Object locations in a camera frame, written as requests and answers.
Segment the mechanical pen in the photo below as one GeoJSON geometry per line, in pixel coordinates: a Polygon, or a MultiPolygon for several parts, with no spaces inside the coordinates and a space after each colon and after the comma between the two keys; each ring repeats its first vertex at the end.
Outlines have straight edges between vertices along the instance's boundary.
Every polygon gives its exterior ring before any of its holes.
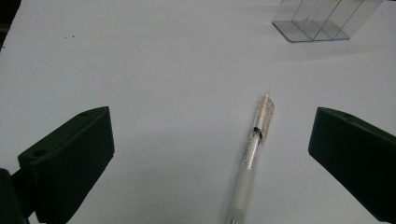
{"type": "Polygon", "coordinates": [[[274,103],[271,101],[270,94],[267,92],[260,101],[256,112],[252,132],[248,139],[245,157],[239,169],[238,177],[236,178],[226,224],[244,223],[258,152],[267,137],[268,127],[274,109],[274,103]]]}

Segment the clear plastic pen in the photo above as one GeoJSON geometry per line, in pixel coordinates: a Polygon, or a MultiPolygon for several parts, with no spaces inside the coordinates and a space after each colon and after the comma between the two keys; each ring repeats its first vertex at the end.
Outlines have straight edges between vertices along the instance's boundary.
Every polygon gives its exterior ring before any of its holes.
{"type": "Polygon", "coordinates": [[[267,92],[265,93],[262,101],[260,101],[256,112],[245,157],[242,161],[238,177],[236,178],[233,198],[228,211],[226,224],[244,223],[251,187],[253,184],[258,152],[267,137],[268,127],[273,116],[274,109],[274,103],[271,101],[270,94],[267,92]]]}

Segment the white table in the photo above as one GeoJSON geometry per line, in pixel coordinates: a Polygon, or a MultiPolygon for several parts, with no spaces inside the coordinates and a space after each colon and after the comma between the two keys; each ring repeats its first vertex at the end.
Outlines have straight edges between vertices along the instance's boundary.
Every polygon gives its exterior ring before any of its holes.
{"type": "Polygon", "coordinates": [[[350,41],[308,44],[271,25],[277,4],[22,1],[0,54],[0,167],[109,105],[115,157],[69,223],[224,223],[269,91],[246,223],[378,223],[307,148],[318,106],[396,134],[396,2],[350,41]]]}

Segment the pen grip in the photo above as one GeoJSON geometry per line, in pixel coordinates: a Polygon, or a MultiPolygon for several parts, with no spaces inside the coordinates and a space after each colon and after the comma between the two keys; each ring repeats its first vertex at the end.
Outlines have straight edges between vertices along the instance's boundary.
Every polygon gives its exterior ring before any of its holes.
{"type": "Polygon", "coordinates": [[[253,179],[254,170],[242,166],[236,178],[226,224],[242,224],[244,222],[253,179]]]}

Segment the screw hole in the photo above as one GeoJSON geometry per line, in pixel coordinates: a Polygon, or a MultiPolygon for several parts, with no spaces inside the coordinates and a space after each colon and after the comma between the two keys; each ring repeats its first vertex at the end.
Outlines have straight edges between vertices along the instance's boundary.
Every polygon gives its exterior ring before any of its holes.
{"type": "Polygon", "coordinates": [[[33,153],[34,156],[40,157],[42,155],[46,154],[46,150],[38,150],[35,153],[33,153]]]}

